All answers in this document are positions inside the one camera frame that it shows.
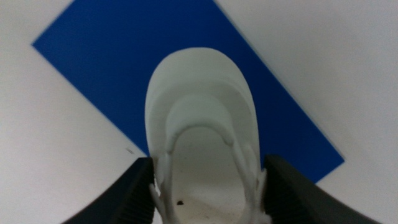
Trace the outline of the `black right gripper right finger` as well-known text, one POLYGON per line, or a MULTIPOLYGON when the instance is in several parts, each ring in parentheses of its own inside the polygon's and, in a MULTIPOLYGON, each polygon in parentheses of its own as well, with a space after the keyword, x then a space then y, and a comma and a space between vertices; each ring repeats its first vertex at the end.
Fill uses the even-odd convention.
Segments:
POLYGON ((376 224, 335 199, 278 155, 266 155, 264 207, 273 223, 376 224))

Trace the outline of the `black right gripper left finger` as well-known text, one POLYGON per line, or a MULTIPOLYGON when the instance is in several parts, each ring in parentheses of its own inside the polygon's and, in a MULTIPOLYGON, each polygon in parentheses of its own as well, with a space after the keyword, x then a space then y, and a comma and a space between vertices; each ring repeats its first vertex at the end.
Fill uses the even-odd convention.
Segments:
POLYGON ((138 158, 110 188, 65 224, 151 224, 155 205, 149 185, 153 183, 152 159, 138 158))

